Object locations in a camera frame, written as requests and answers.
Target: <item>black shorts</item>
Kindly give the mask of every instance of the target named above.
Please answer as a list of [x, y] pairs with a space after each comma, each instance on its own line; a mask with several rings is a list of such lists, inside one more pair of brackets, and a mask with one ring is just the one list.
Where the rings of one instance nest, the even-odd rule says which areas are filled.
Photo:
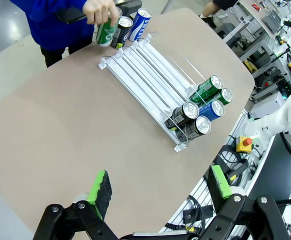
[[212, 2], [217, 5], [222, 10], [227, 10], [233, 7], [238, 0], [212, 0]]

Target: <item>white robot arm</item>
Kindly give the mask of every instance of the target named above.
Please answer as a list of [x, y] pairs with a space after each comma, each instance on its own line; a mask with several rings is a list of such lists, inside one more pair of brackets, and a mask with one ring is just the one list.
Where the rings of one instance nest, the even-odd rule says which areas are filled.
[[255, 138], [260, 153], [267, 148], [272, 136], [284, 131], [288, 131], [291, 135], [291, 95], [277, 111], [247, 122], [241, 130], [243, 136]]

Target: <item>blue can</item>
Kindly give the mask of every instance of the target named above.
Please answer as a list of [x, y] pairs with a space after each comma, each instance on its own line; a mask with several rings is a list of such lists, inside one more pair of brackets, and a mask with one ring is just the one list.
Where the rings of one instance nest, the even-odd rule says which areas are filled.
[[139, 8], [137, 14], [134, 18], [133, 25], [131, 28], [129, 40], [135, 41], [140, 39], [142, 34], [144, 33], [148, 22], [150, 21], [152, 13], [145, 8]]
[[211, 121], [225, 114], [225, 106], [219, 100], [213, 100], [199, 109], [199, 116], [206, 116]]

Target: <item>red object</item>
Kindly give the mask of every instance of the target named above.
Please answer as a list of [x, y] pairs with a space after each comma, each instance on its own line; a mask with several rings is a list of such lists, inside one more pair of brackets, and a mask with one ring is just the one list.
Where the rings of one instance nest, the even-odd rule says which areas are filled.
[[256, 5], [255, 3], [252, 4], [252, 7], [254, 7], [254, 9], [257, 10], [258, 12], [260, 11], [260, 7]]
[[250, 137], [247, 137], [244, 141], [243, 141], [243, 146], [247, 147], [249, 145], [252, 144], [252, 139]]

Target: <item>black shoe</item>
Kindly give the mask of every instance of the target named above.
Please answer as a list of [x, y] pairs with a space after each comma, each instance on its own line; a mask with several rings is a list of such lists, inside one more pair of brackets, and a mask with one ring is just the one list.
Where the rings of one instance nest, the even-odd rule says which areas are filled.
[[204, 17], [201, 18], [206, 24], [208, 24], [210, 26], [210, 28], [212, 29], [216, 29], [217, 25], [215, 25], [214, 19], [212, 17]]

